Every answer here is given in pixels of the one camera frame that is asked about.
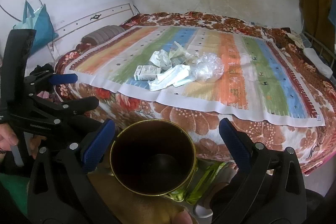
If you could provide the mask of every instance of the hand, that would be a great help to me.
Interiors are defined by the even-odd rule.
[[[35,159],[38,153],[38,147],[41,144],[41,140],[45,140],[45,137],[35,135],[30,139],[29,147],[31,154]],[[15,135],[12,128],[7,123],[0,124],[0,149],[3,151],[10,151],[11,146],[17,145],[19,140]]]

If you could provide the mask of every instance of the gold trash bin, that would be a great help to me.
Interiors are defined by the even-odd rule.
[[[188,133],[172,122],[158,119],[125,128],[110,152],[115,178],[128,190],[145,196],[187,188],[196,163],[195,146]]]

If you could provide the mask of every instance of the maroon stripe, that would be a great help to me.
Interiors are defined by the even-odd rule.
[[[89,52],[87,55],[84,55],[80,60],[78,60],[77,62],[73,63],[70,67],[71,70],[74,70],[75,68],[77,68],[80,64],[82,64],[86,59],[88,59],[89,57],[95,55],[96,53],[99,53],[111,46],[113,46],[114,44],[117,44],[118,42],[120,42],[121,40],[123,40],[126,37],[129,37],[131,34],[135,33],[137,30],[141,29],[140,27],[136,27],[133,30],[128,31],[127,33],[123,34],[122,36],[118,37],[116,40],[111,41],[110,43],[107,43],[106,45],[92,51]]]
[[[268,42],[268,41],[266,41],[266,43],[267,43],[268,47],[271,49],[271,51],[273,52],[273,54],[275,55],[275,57],[281,63],[281,65],[286,69],[287,75],[291,79],[294,88],[296,89],[296,91],[301,96],[301,99],[303,100],[303,103],[304,103],[304,105],[305,105],[305,107],[308,111],[308,114],[310,115],[310,117],[316,118],[317,112],[315,110],[315,107],[312,104],[312,102],[310,101],[310,99],[308,98],[306,92],[302,88],[302,86],[301,86],[300,82],[298,81],[298,79],[296,78],[294,72],[290,69],[287,62],[281,57],[279,52],[274,48],[273,44],[271,42]]]

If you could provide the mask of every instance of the red floral bedspread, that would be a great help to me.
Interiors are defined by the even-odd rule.
[[[232,115],[232,122],[239,130],[246,132],[253,142],[262,142],[268,148],[284,150],[292,146],[299,158],[302,171],[309,174],[312,170],[327,161],[336,151],[336,92],[330,81],[319,74],[314,65],[305,58],[302,50],[286,35],[289,28],[267,28],[253,25],[240,19],[214,16],[199,12],[186,14],[144,14],[136,15],[125,24],[128,29],[134,25],[174,25],[199,26],[216,29],[224,32],[235,32],[259,38],[272,38],[277,46],[302,75],[309,90],[325,119],[324,127],[294,128],[289,126],[276,126],[267,121],[252,122],[241,120]],[[65,54],[56,65],[56,72],[63,73],[64,68],[74,59],[95,45],[79,43],[73,51]],[[204,159],[232,161],[218,130],[222,115],[216,112],[199,112],[189,109],[180,109],[131,98],[120,93],[96,88],[83,83],[60,85],[56,87],[57,93],[64,99],[96,96],[100,106],[88,113],[92,118],[103,121],[112,118],[120,128],[144,119],[161,118],[175,122],[184,128],[194,140],[197,156]]]

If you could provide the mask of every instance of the gold rim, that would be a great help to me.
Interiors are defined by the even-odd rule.
[[[176,126],[177,128],[179,128],[187,137],[188,137],[188,140],[189,142],[191,143],[192,147],[193,147],[193,152],[194,152],[194,163],[193,163],[193,166],[191,168],[191,170],[189,171],[189,174],[187,176],[187,178],[181,182],[177,187],[175,187],[174,189],[172,190],[169,190],[168,192],[164,192],[164,193],[160,193],[160,194],[144,194],[144,193],[139,193],[139,192],[136,192],[130,188],[128,188],[125,184],[123,184],[119,178],[117,177],[117,175],[114,173],[114,170],[113,170],[113,167],[112,167],[112,162],[111,162],[111,156],[112,156],[112,150],[113,150],[113,146],[115,144],[115,142],[117,141],[117,138],[123,134],[126,130],[128,130],[129,128],[131,128],[132,126],[135,126],[136,124],[139,124],[141,122],[149,122],[149,121],[161,121],[161,122],[166,122],[166,123],[170,123],[174,126]],[[111,167],[111,170],[112,170],[112,173],[113,173],[113,176],[118,180],[118,182],[124,186],[126,189],[130,190],[131,192],[133,193],[136,193],[136,194],[139,194],[139,195],[145,195],[145,196],[162,196],[162,195],[166,195],[170,192],[173,192],[175,190],[177,190],[179,187],[181,187],[184,183],[186,183],[188,181],[188,179],[193,175],[194,173],[194,169],[196,167],[196,162],[197,162],[197,159],[196,159],[196,148],[195,148],[195,145],[194,145],[194,142],[193,140],[191,139],[191,137],[189,136],[189,134],[183,129],[181,128],[180,126],[178,126],[177,124],[171,122],[171,121],[166,121],[166,120],[160,120],[160,119],[149,119],[149,120],[143,120],[143,121],[139,121],[139,122],[135,122],[133,124],[131,124],[130,126],[126,127],[122,132],[120,132],[117,136],[116,140],[113,142],[112,146],[111,146],[111,150],[110,150],[110,167]]]

